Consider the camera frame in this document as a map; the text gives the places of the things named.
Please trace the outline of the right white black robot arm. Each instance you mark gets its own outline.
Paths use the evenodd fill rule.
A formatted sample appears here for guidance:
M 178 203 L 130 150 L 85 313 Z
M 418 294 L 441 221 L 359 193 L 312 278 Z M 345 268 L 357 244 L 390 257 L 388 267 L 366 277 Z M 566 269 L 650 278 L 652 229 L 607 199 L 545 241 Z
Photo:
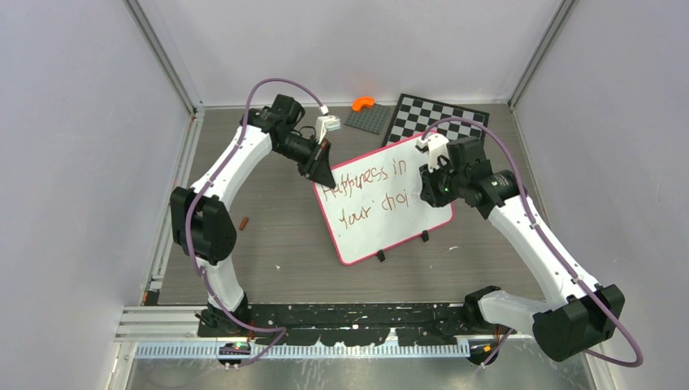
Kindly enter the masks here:
M 620 288 L 603 286 L 585 271 L 537 215 L 533 201 L 510 170 L 494 172 L 482 141 L 421 136 L 427 156 L 419 168 L 420 197 L 439 208 L 457 199 L 475 208 L 513 246 L 535 277 L 544 299 L 515 296 L 490 285 L 465 296 L 464 323 L 474 333 L 493 325 L 535 338 L 556 362 L 609 340 L 626 303 Z

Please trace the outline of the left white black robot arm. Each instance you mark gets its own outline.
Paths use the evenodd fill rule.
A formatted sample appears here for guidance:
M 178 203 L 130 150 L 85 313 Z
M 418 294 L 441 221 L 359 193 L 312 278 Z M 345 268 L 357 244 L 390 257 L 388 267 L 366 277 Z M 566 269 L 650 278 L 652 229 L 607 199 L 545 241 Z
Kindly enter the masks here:
M 306 111 L 294 98 L 278 95 L 263 108 L 251 108 L 240 121 L 236 135 L 205 175 L 190 187 L 176 187 L 170 196 L 171 234 L 188 255 L 208 292 L 200 320 L 230 336 L 249 326 L 248 298 L 236 278 L 232 251 L 237 231 L 229 210 L 249 174 L 269 153 L 293 161 L 298 173 L 330 189 L 336 185 L 329 162 L 327 132 L 341 126 L 340 118 L 322 107 L 314 135 L 295 127 Z

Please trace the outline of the pink framed whiteboard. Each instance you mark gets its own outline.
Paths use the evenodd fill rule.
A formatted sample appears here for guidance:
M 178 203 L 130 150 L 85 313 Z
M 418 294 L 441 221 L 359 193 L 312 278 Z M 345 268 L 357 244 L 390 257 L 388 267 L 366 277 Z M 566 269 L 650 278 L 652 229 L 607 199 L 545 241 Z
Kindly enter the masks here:
M 448 224 L 453 206 L 434 208 L 421 192 L 427 155 L 417 137 L 385 146 L 332 169 L 335 188 L 314 185 L 337 257 L 346 266 Z

